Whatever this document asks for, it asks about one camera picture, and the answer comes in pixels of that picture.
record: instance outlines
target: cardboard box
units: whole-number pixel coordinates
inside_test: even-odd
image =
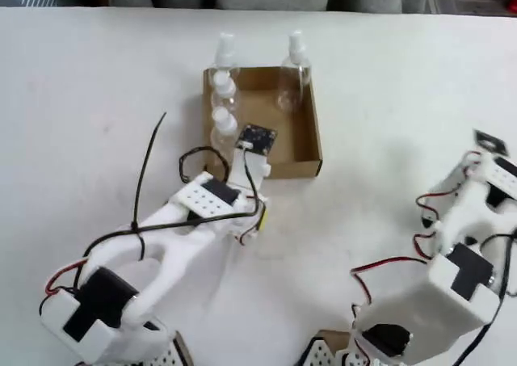
[[[268,156],[271,164],[269,179],[313,178],[322,168],[323,156],[317,128],[316,106],[312,82],[304,89],[301,109],[295,113],[282,112],[276,106],[279,67],[243,68],[237,86],[241,92],[239,107],[240,127],[256,124],[277,132],[275,144]],[[210,96],[212,87],[208,71],[204,71],[203,121],[204,142],[210,144],[213,127]],[[207,171],[222,175],[222,167],[215,164],[215,157],[207,153]]]

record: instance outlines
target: white table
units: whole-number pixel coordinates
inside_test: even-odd
[[[200,74],[218,32],[236,33],[243,65],[276,65],[294,28],[305,31],[314,66],[322,173],[266,182],[262,237],[214,246],[161,304],[196,364],[286,366],[318,329],[347,329],[350,303],[364,300],[348,271],[412,254],[414,197],[472,146],[472,129],[517,150],[514,19],[0,9],[4,363],[77,361],[39,323],[43,283],[130,220],[163,111],[142,216],[181,187],[177,159],[201,142]],[[395,265],[365,279],[376,296],[416,270]],[[468,365],[514,361],[516,313],[507,301]],[[451,364],[472,337],[426,365]]]

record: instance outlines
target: white bottle cap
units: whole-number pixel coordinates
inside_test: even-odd
[[[228,71],[217,71],[213,76],[213,85],[216,87],[216,93],[223,98],[231,98],[237,91]]]
[[[294,31],[289,35],[289,57],[295,65],[300,64],[305,58],[305,44],[301,31]]]
[[[235,39],[233,34],[222,32],[219,35],[219,44],[216,51],[216,67],[231,68],[235,60]]]
[[[225,107],[219,106],[213,109],[212,118],[221,134],[229,136],[237,131],[237,120]]]

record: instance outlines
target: clear plastic bottle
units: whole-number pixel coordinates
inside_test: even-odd
[[[238,138],[237,120],[224,107],[216,107],[212,111],[212,118],[214,120],[214,127],[210,133],[212,146],[231,164]]]
[[[224,107],[238,120],[239,92],[228,71],[217,71],[213,76],[212,109]]]
[[[277,106],[282,111],[290,113],[300,108],[305,86],[310,82],[311,66],[305,49],[300,31],[289,35],[289,56],[282,62],[279,74]]]
[[[217,71],[228,71],[233,81],[237,83],[240,70],[235,61],[234,35],[222,32],[219,35],[215,60],[208,70],[210,85],[213,86],[213,77]]]

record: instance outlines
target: robotic arm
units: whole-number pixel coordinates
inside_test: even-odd
[[[262,220],[266,198],[257,190],[269,173],[267,155],[274,139],[268,129],[246,126],[227,183],[203,172],[139,225],[146,231],[137,233],[138,238],[112,238],[96,246],[82,267],[77,290],[61,289],[46,301],[43,324],[88,364],[149,362],[157,357],[165,362],[181,355],[175,345],[180,337],[171,337],[154,317],[154,307],[207,246],[225,236],[243,235]],[[187,232],[156,227],[185,220],[194,225]],[[143,258],[156,259],[160,267],[139,292],[114,270]]]
[[[517,166],[502,141],[476,136],[472,168],[462,161],[431,191],[451,195],[424,203],[422,223],[435,231],[426,275],[401,294],[365,305],[355,320],[354,339],[385,364],[416,364],[445,352],[498,312],[509,263],[507,238],[494,236],[515,237]],[[443,214],[439,220],[433,208]]]

